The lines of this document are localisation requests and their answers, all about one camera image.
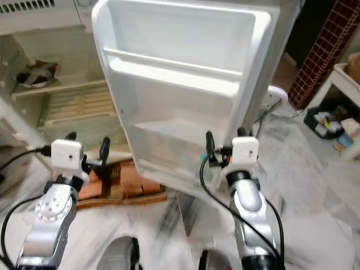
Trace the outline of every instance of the white refrigerator door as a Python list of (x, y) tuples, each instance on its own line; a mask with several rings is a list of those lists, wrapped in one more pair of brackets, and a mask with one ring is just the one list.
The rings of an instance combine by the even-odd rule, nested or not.
[[(216, 144), (236, 134), (280, 21), (279, 1), (260, 2), (99, 0), (94, 7), (98, 55), (144, 177), (201, 196), (205, 134)], [(292, 25), (299, 7), (289, 6)], [(218, 170), (208, 169), (206, 179), (215, 189)]]

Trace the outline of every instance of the white shelf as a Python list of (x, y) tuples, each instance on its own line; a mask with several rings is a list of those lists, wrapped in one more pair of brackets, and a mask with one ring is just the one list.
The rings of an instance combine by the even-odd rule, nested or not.
[(49, 86), (38, 89), (26, 88), (18, 84), (11, 93), (11, 96), (13, 100), (16, 100), (18, 97), (28, 97), (28, 96), (56, 92), (56, 91), (74, 90), (75, 88), (79, 88), (79, 87), (95, 86), (98, 84), (105, 84), (105, 83), (106, 80), (103, 79), (103, 80), (93, 80), (86, 83), (75, 83), (75, 84), (64, 85), (61, 84), (61, 82), (59, 82), (58, 80), (56, 80), (54, 83), (50, 84)]

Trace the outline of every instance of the cable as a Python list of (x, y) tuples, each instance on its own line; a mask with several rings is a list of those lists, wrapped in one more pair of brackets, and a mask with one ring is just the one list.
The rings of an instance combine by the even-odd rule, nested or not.
[(281, 116), (281, 115), (276, 115), (276, 114), (272, 114), (272, 116), (279, 117), (279, 118), (292, 119), (292, 118), (295, 118), (295, 117), (299, 116), (299, 115), (302, 114), (304, 111), (305, 111), (305, 109), (302, 110), (301, 112), (299, 112), (298, 114), (296, 114), (295, 116), (291, 116), (291, 117)]
[(267, 240), (257, 229), (255, 229), (248, 221), (246, 221), (244, 218), (242, 218), (239, 214), (237, 214), (234, 210), (232, 210), (229, 206), (227, 206), (224, 202), (222, 202), (220, 199), (218, 199), (212, 192), (208, 189), (208, 187), (205, 184), (204, 181), (204, 167), (209, 159), (209, 156), (211, 156), (214, 152), (209, 153), (202, 161), (200, 166), (200, 182), (201, 186), (205, 190), (205, 192), (218, 204), (220, 204), (222, 207), (224, 207), (226, 210), (228, 210), (235, 218), (237, 218), (240, 222), (245, 223), (247, 226), (249, 226), (259, 237), (261, 240), (263, 240), (269, 248), (272, 250), (272, 252), (275, 254), (277, 260), (282, 263), (282, 257), (280, 256), (279, 252), (276, 250), (276, 248), (273, 246), (272, 243), (270, 243), (269, 240)]
[(39, 195), (39, 196), (36, 196), (36, 197), (29, 198), (29, 199), (24, 200), (24, 201), (18, 203), (17, 205), (15, 205), (15, 206), (7, 213), (7, 215), (6, 215), (5, 219), (4, 219), (4, 222), (2, 223), (1, 239), (0, 239), (0, 241), (1, 241), (2, 253), (4, 254), (4, 257), (3, 257), (3, 260), (2, 260), (2, 261), (3, 261), (3, 262), (4, 262), (4, 261), (7, 262), (7, 263), (4, 262), (4, 264), (5, 264), (9, 269), (11, 269), (11, 270), (15, 269), (15, 266), (12, 264), (12, 262), (11, 262), (9, 256), (8, 256), (8, 254), (7, 254), (6, 247), (5, 247), (5, 232), (6, 232), (7, 223), (8, 223), (8, 221), (9, 221), (9, 219), (10, 219), (11, 214), (16, 210), (16, 208), (18, 208), (18, 207), (22, 206), (23, 204), (26, 204), (26, 203), (28, 203), (28, 202), (30, 202), (30, 201), (36, 200), (36, 199), (38, 199), (38, 198), (41, 198), (42, 196), (43, 196), (43, 194), (41, 194), (41, 195)]
[(280, 231), (280, 257), (281, 257), (282, 264), (285, 264), (284, 229), (282, 228), (281, 218), (280, 218), (279, 213), (276, 211), (275, 207), (272, 205), (272, 203), (266, 198), (265, 198), (265, 200), (268, 203), (268, 205), (270, 205), (270, 207), (272, 208), (272, 210), (274, 211), (275, 216), (276, 216), (277, 224), (279, 226), (279, 231)]
[(17, 160), (18, 158), (22, 157), (22, 156), (25, 156), (27, 154), (31, 154), (31, 153), (36, 153), (37, 152), (37, 149), (33, 149), (33, 150), (29, 150), (29, 151), (26, 151), (26, 152), (23, 152), (23, 153), (20, 153), (18, 154), (17, 156), (14, 156), (12, 159), (10, 159), (7, 163), (5, 163), (4, 165), (2, 165), (0, 167), (0, 172), (2, 170), (4, 170), (5, 167), (9, 166), (11, 163), (13, 163), (15, 160)]

